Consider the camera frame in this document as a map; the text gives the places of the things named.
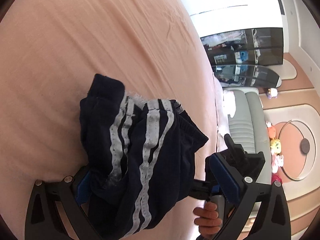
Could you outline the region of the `person's right hand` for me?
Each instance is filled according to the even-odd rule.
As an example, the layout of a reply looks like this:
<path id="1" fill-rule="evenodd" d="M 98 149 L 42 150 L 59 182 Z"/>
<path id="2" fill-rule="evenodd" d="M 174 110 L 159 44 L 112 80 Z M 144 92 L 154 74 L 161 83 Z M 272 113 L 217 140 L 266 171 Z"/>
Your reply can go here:
<path id="1" fill-rule="evenodd" d="M 219 218 L 217 205 L 212 202 L 206 202 L 204 207 L 193 209 L 196 216 L 194 224 L 199 227 L 199 233 L 205 239 L 213 239 L 214 235 L 220 231 L 222 219 Z"/>

